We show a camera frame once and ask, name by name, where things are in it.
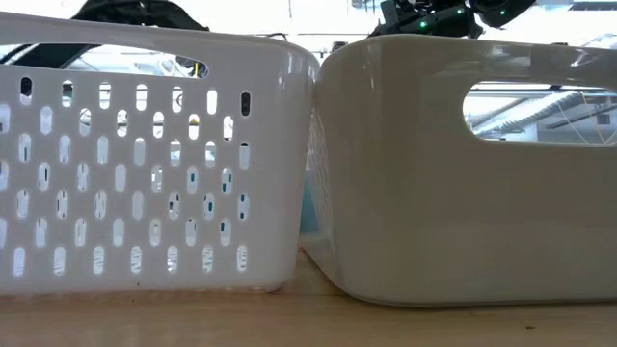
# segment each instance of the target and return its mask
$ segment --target oval ventilation hole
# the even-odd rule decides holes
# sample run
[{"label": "oval ventilation hole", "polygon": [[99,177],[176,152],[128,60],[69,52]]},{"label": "oval ventilation hole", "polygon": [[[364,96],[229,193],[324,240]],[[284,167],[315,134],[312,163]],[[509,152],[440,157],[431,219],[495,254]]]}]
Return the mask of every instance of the oval ventilation hole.
[{"label": "oval ventilation hole", "polygon": [[163,190],[163,169],[160,165],[155,165],[151,173],[152,192],[159,193]]},{"label": "oval ventilation hole", "polygon": [[212,271],[214,265],[214,250],[212,246],[205,246],[201,252],[201,267],[205,273]]},{"label": "oval ventilation hole", "polygon": [[32,89],[34,86],[32,84],[32,80],[30,77],[23,77],[21,79],[21,83],[19,84],[20,93],[19,93],[19,101],[22,105],[28,106],[32,102]]},{"label": "oval ventilation hole", "polygon": [[112,86],[107,82],[101,83],[98,89],[98,105],[103,110],[107,110],[109,108],[109,104],[111,100],[112,100]]},{"label": "oval ventilation hole", "polygon": [[172,90],[172,110],[178,113],[182,111],[182,89],[174,87]]},{"label": "oval ventilation hole", "polygon": [[49,188],[49,175],[51,174],[51,168],[47,163],[39,164],[39,189],[46,191]]},{"label": "oval ventilation hole", "polygon": [[67,135],[60,138],[58,156],[61,163],[68,163],[70,160],[70,137]]},{"label": "oval ventilation hole", "polygon": [[244,117],[251,113],[251,94],[249,92],[243,92],[240,95],[240,111]]},{"label": "oval ventilation hole", "polygon": [[117,218],[113,226],[114,246],[121,247],[124,244],[124,221]]},{"label": "oval ventilation hole", "polygon": [[247,247],[244,245],[241,245],[238,247],[236,253],[235,253],[235,260],[236,260],[236,268],[238,269],[239,272],[245,272],[247,270],[247,263],[248,263],[248,251],[247,251]]},{"label": "oval ventilation hole", "polygon": [[7,221],[0,218],[0,250],[4,249],[7,243]]},{"label": "oval ventilation hole", "polygon": [[251,161],[251,147],[247,143],[240,144],[240,169],[247,170]]},{"label": "oval ventilation hole", "polygon": [[104,191],[96,192],[94,196],[94,217],[98,220],[105,218],[107,210],[107,194]]},{"label": "oval ventilation hole", "polygon": [[167,271],[170,274],[177,273],[177,247],[170,246],[167,249]]},{"label": "oval ventilation hole", "polygon": [[135,108],[138,111],[146,110],[148,105],[148,87],[146,85],[138,85],[135,90]]},{"label": "oval ventilation hole", "polygon": [[62,105],[70,107],[73,103],[73,83],[65,81],[62,83]]},{"label": "oval ventilation hole", "polygon": [[238,197],[238,218],[240,218],[240,221],[249,218],[249,195],[246,193],[242,193]]},{"label": "oval ventilation hole", "polygon": [[27,163],[30,161],[30,153],[32,150],[32,139],[28,134],[19,135],[19,161]]},{"label": "oval ventilation hole", "polygon": [[144,217],[144,194],[142,192],[133,193],[132,215],[136,221],[141,221]]},{"label": "oval ventilation hole", "polygon": [[30,204],[30,194],[23,189],[17,192],[17,218],[25,219],[28,217],[28,205]]},{"label": "oval ventilation hole", "polygon": [[90,135],[90,126],[93,122],[93,113],[89,109],[79,111],[79,135]]},{"label": "oval ventilation hole", "polygon": [[142,166],[146,162],[146,141],[142,138],[135,139],[133,145],[133,163]]},{"label": "oval ventilation hole", "polygon": [[206,221],[214,218],[214,194],[208,193],[203,197],[203,217]]},{"label": "oval ventilation hole", "polygon": [[124,164],[118,164],[116,166],[115,177],[116,192],[121,193],[124,191],[124,187],[126,186],[126,167],[124,166]]},{"label": "oval ventilation hole", "polygon": [[153,219],[150,221],[150,245],[152,247],[156,247],[161,243],[161,234],[163,230],[161,229],[161,221],[158,219]]},{"label": "oval ventilation hole", "polygon": [[207,98],[206,98],[206,108],[208,110],[208,115],[214,115],[216,114],[216,107],[217,107],[217,92],[214,90],[210,90],[207,93]]},{"label": "oval ventilation hole", "polygon": [[157,139],[163,137],[163,128],[165,127],[165,116],[162,113],[157,112],[152,118],[152,136]]},{"label": "oval ventilation hole", "polygon": [[88,181],[90,175],[90,168],[86,163],[79,163],[77,165],[77,190],[85,192],[88,190]]},{"label": "oval ventilation hole", "polygon": [[22,247],[17,247],[13,251],[13,276],[22,277],[26,267],[26,251]]},{"label": "oval ventilation hole", "polygon": [[176,220],[180,214],[180,194],[177,192],[170,193],[170,219]]},{"label": "oval ventilation hole", "polygon": [[35,246],[38,248],[45,247],[47,242],[47,220],[38,218],[35,223]]},{"label": "oval ventilation hole", "polygon": [[225,116],[223,118],[223,138],[225,141],[231,141],[231,139],[233,139],[233,119],[231,116]]},{"label": "oval ventilation hole", "polygon": [[75,221],[75,247],[86,245],[86,232],[88,232],[88,223],[83,218]]},{"label": "oval ventilation hole", "polygon": [[57,247],[54,250],[54,275],[62,276],[65,274],[65,263],[67,262],[67,251],[64,247]]},{"label": "oval ventilation hole", "polygon": [[186,171],[186,191],[190,194],[197,192],[198,171],[195,167],[190,167]]},{"label": "oval ventilation hole", "polygon": [[221,245],[228,246],[231,241],[231,223],[225,219],[221,222]]},{"label": "oval ventilation hole", "polygon": [[56,216],[60,219],[65,219],[68,215],[68,193],[66,190],[61,190],[56,195]]},{"label": "oval ventilation hole", "polygon": [[200,136],[200,116],[189,116],[189,139],[197,140]]},{"label": "oval ventilation hole", "polygon": [[131,248],[131,272],[135,275],[142,272],[142,249],[139,246]]},{"label": "oval ventilation hole", "polygon": [[216,145],[212,141],[205,143],[205,166],[207,168],[216,166]]},{"label": "oval ventilation hole", "polygon": [[107,164],[107,153],[109,151],[109,140],[105,136],[98,138],[96,142],[96,161],[98,164]]},{"label": "oval ventilation hole", "polygon": [[93,273],[100,275],[105,267],[105,249],[101,246],[94,247],[93,250]]},{"label": "oval ventilation hole", "polygon": [[223,191],[223,193],[225,194],[229,194],[232,191],[232,183],[231,183],[231,169],[230,168],[224,168],[223,172],[221,174],[221,190]]},{"label": "oval ventilation hole", "polygon": [[9,185],[9,164],[0,161],[0,192],[7,189]]},{"label": "oval ventilation hole", "polygon": [[54,112],[51,107],[45,106],[40,109],[40,133],[49,135],[54,121]]},{"label": "oval ventilation hole", "polygon": [[6,134],[11,127],[11,108],[7,104],[0,104],[0,134]]},{"label": "oval ventilation hole", "polygon": [[126,136],[128,132],[128,113],[124,110],[119,110],[116,115],[117,134],[120,137]]},{"label": "oval ventilation hole", "polygon": [[180,166],[180,156],[182,155],[182,144],[175,139],[170,142],[170,164],[174,167]]},{"label": "oval ventilation hole", "polygon": [[197,242],[197,222],[194,219],[189,219],[184,224],[184,234],[186,239],[186,245],[193,247]]}]

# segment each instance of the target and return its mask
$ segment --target wooden table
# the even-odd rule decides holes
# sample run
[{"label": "wooden table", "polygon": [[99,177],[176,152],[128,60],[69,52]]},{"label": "wooden table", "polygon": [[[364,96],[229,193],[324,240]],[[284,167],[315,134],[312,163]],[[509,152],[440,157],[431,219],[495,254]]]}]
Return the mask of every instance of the wooden table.
[{"label": "wooden table", "polygon": [[274,294],[129,292],[0,298],[0,346],[617,346],[617,305],[380,307],[300,252]]}]

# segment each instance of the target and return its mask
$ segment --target perforated basket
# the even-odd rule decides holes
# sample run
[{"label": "perforated basket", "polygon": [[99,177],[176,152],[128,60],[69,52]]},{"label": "perforated basket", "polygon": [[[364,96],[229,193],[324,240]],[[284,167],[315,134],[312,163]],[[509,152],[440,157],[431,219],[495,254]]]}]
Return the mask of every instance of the perforated basket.
[{"label": "perforated basket", "polygon": [[[274,288],[290,278],[318,70],[310,53],[0,13],[0,44],[17,43],[139,47],[204,62],[208,74],[0,66],[0,293]],[[189,134],[191,115],[199,130]]]}]

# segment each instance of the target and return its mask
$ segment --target laundry basket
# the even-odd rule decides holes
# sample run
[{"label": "laundry basket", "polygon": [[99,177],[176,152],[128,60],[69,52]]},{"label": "laundry basket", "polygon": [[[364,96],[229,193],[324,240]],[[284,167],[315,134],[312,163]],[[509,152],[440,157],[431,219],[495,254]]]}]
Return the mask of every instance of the laundry basket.
[{"label": "laundry basket", "polygon": [[0,44],[19,43],[138,47],[208,72],[0,66],[0,293],[274,289],[291,277],[319,67],[310,53],[0,13]]},{"label": "laundry basket", "polygon": [[614,91],[615,62],[418,36],[337,50],[317,78],[308,254],[351,295],[389,305],[617,298],[617,147],[485,141],[462,111],[482,81]]}]

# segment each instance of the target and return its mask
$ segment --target solid white bin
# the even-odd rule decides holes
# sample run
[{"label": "solid white bin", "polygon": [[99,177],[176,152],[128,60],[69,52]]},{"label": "solid white bin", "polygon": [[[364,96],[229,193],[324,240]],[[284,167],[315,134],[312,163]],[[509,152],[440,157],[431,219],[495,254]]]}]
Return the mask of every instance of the solid white bin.
[{"label": "solid white bin", "polygon": [[[291,278],[319,69],[312,54],[277,40],[0,13],[0,44],[18,43],[138,47],[204,62],[208,74],[0,66],[0,294],[273,289]],[[31,97],[20,95],[23,78]],[[101,102],[103,83],[111,96]]]},{"label": "solid white bin", "polygon": [[617,52],[391,36],[321,67],[302,243],[349,294],[403,306],[617,297],[616,147],[495,143],[462,105],[481,81],[617,90]]}]

